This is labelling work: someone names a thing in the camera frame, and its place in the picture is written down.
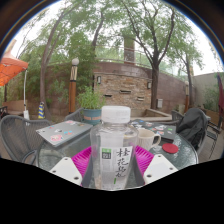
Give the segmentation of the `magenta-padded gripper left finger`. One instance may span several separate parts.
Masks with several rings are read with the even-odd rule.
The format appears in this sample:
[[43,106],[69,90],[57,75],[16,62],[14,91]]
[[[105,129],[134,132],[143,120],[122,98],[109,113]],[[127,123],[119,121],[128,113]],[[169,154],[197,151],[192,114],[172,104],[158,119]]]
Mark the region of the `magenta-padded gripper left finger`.
[[76,185],[88,187],[92,176],[91,148],[82,150],[72,158],[63,157],[50,173]]

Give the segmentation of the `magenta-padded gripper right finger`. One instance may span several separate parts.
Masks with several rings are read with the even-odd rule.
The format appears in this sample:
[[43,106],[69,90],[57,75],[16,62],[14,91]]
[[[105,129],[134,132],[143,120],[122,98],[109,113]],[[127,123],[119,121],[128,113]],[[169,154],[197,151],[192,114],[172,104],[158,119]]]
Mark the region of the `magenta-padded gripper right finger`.
[[152,154],[140,146],[136,147],[133,167],[138,186],[150,184],[178,171],[162,154]]

